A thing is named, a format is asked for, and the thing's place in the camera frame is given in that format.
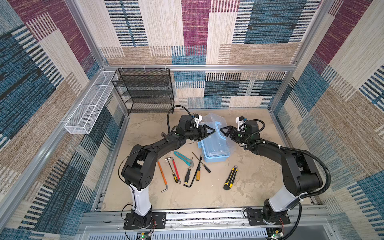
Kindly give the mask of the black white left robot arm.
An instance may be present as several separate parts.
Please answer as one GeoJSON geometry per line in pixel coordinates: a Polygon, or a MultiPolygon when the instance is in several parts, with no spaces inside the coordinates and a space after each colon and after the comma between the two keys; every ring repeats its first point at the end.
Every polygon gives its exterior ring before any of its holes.
{"type": "Polygon", "coordinates": [[[135,145],[130,154],[119,166],[119,179],[127,184],[133,198],[131,216],[139,222],[147,224],[152,219],[153,206],[149,200],[149,189],[153,180],[158,160],[171,151],[178,150],[188,140],[200,142],[213,135],[216,130],[208,125],[202,125],[203,116],[192,114],[186,107],[175,105],[167,112],[168,133],[162,133],[163,138],[153,144],[135,145]],[[184,109],[177,126],[170,127],[170,113],[175,108],[184,109]]]}

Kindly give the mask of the black yellow utility knife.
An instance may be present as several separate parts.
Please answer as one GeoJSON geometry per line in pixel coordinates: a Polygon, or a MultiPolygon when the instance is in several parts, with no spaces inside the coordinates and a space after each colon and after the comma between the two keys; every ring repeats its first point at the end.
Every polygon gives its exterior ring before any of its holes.
{"type": "Polygon", "coordinates": [[[234,166],[223,186],[224,190],[229,191],[233,187],[237,172],[238,172],[238,166],[234,166]]]}

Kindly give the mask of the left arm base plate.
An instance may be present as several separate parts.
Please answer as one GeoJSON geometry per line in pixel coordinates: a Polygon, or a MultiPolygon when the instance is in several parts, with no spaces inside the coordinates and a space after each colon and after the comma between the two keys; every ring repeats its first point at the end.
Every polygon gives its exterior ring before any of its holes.
{"type": "Polygon", "coordinates": [[[124,223],[124,230],[149,230],[155,226],[155,230],[164,229],[166,225],[166,212],[151,212],[145,216],[140,216],[136,213],[127,213],[124,223]]]}

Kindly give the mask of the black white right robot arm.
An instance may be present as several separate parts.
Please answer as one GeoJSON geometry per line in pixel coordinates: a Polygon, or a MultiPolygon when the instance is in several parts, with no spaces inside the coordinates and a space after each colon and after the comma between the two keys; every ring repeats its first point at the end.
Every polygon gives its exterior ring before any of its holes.
{"type": "Polygon", "coordinates": [[[308,151],[283,147],[262,139],[265,126],[261,120],[239,117],[237,126],[220,129],[221,133],[255,155],[266,157],[281,165],[283,187],[265,200],[262,216],[266,224],[272,225],[294,208],[301,200],[323,194],[331,184],[331,173],[327,166],[308,151]]]}

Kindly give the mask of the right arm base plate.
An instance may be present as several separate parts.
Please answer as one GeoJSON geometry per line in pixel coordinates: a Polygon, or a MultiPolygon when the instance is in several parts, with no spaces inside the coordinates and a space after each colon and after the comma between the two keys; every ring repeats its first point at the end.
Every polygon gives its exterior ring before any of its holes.
{"type": "Polygon", "coordinates": [[[289,225],[291,223],[286,211],[277,213],[260,208],[246,208],[244,215],[248,219],[250,226],[289,225]]]}

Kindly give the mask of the teal utility knife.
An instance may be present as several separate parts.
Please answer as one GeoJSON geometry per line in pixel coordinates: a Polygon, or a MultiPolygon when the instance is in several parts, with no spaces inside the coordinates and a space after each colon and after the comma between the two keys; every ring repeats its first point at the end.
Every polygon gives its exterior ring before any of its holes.
{"type": "Polygon", "coordinates": [[[181,159],[185,164],[187,164],[189,167],[193,168],[194,167],[194,162],[187,158],[186,156],[184,156],[183,154],[179,153],[178,151],[174,151],[174,155],[181,159]]]}

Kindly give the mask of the light blue plastic toolbox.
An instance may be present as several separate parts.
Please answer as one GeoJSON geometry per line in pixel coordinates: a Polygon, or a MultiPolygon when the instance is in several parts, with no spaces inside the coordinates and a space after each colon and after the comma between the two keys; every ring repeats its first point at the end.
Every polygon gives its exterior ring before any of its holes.
{"type": "Polygon", "coordinates": [[[202,124],[216,130],[214,134],[198,142],[198,147],[202,149],[204,155],[204,161],[206,163],[226,161],[235,150],[235,143],[220,131],[220,128],[228,126],[225,118],[214,113],[208,113],[203,117],[202,124]]]}

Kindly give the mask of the wooden handled screwdriver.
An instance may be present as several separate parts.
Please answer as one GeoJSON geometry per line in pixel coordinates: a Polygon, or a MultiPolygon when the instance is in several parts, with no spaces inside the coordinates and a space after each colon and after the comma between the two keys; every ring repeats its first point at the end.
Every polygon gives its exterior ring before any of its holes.
{"type": "Polygon", "coordinates": [[[199,164],[198,164],[198,167],[197,167],[196,181],[200,180],[200,176],[201,176],[201,160],[199,160],[199,164]]]}

